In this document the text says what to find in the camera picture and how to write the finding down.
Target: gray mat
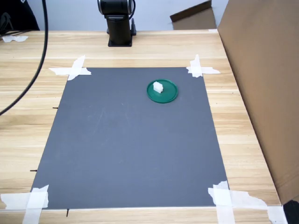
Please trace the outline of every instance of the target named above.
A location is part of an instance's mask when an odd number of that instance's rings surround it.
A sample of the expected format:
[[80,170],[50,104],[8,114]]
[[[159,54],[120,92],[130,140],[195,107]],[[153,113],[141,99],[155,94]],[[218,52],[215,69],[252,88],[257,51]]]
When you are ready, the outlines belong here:
[[[33,187],[48,209],[212,206],[227,180],[202,77],[186,68],[93,68],[68,81]],[[178,97],[158,104],[148,83]]]

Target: green plastic lid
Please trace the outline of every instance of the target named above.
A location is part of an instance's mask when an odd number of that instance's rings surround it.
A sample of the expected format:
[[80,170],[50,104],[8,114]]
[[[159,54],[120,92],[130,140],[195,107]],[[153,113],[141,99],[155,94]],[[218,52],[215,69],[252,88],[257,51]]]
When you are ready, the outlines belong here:
[[[163,85],[163,91],[158,93],[154,91],[154,82],[159,82]],[[148,97],[160,104],[167,104],[173,101],[178,96],[177,86],[170,80],[167,79],[157,79],[152,81],[147,88]]]

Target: wooden table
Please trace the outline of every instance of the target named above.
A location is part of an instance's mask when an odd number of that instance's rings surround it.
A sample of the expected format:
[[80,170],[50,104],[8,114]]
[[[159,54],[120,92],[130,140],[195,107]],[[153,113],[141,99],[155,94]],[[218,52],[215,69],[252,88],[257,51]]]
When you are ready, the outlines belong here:
[[[33,77],[43,48],[43,32],[25,42],[0,41],[0,108],[9,105]],[[109,48],[104,32],[50,32],[43,69],[25,97],[0,117],[0,194],[31,189],[67,76],[49,68],[71,67],[86,55],[84,67],[187,67],[199,54],[201,66],[221,74],[204,75],[217,137],[231,190],[247,191],[279,205],[272,178],[256,139],[220,36],[208,30],[138,32],[131,48]],[[5,205],[0,201],[0,209]],[[267,211],[234,209],[236,223],[269,224]],[[21,223],[23,211],[0,213],[0,223]],[[43,210],[40,223],[218,223],[216,208]]]

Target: cardboard box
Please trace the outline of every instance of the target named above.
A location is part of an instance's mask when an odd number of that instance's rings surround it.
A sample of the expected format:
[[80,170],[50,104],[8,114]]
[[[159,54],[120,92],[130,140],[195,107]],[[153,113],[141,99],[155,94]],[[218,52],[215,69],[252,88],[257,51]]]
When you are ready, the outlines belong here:
[[218,27],[282,204],[299,195],[299,1],[230,0]]
[[173,22],[173,29],[216,29],[215,16],[212,8],[196,13],[192,16]]
[[212,1],[207,0],[170,16],[173,29],[216,29]]

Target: white tape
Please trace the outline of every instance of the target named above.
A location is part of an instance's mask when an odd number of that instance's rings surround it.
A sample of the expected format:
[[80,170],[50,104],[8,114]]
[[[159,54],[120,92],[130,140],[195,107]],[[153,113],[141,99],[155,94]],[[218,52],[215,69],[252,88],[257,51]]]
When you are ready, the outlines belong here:
[[5,43],[9,43],[11,41],[23,42],[27,40],[27,38],[28,36],[11,36],[11,35],[2,37]]
[[[69,75],[71,72],[71,68],[49,68],[51,71],[55,72],[56,75]],[[92,73],[87,70],[87,68],[81,68],[80,75],[91,75]]]
[[222,181],[213,188],[208,188],[208,193],[213,198],[216,205],[217,218],[219,224],[235,224],[232,200],[228,190],[228,182]]
[[48,207],[48,185],[33,188],[31,193],[1,194],[6,210],[26,210],[23,224],[38,224],[42,208]]
[[201,67],[203,74],[220,74],[220,72],[212,67]]
[[272,224],[287,224],[285,211],[282,206],[268,206],[268,217]]
[[38,224],[45,201],[48,201],[48,185],[39,189],[33,188],[27,204],[23,224]]
[[209,29],[209,32],[218,33],[218,30],[217,29]]
[[199,61],[199,56],[196,55],[193,61],[190,61],[190,67],[187,67],[188,73],[192,73],[193,77],[200,77],[202,76],[201,65]]
[[220,74],[220,72],[212,67],[201,67],[199,55],[195,56],[193,61],[190,61],[190,67],[186,67],[188,69],[188,73],[192,73],[192,76],[198,78],[202,76],[202,74]]
[[267,210],[269,220],[273,224],[287,224],[282,206],[267,206],[263,200],[250,196],[246,191],[228,190],[227,181],[208,188],[208,193],[216,205],[220,224],[235,223],[232,219],[233,208]]
[[[27,204],[31,196],[41,196],[39,192],[45,192],[48,190],[48,185],[39,189],[33,188],[31,193],[19,193],[19,194],[1,194],[1,201],[6,205],[6,210],[26,210]],[[48,207],[48,194],[42,204],[42,208]]]
[[49,68],[56,75],[69,75],[68,81],[73,80],[78,75],[91,75],[92,73],[87,68],[82,68],[85,60],[85,55],[74,61],[71,68]]

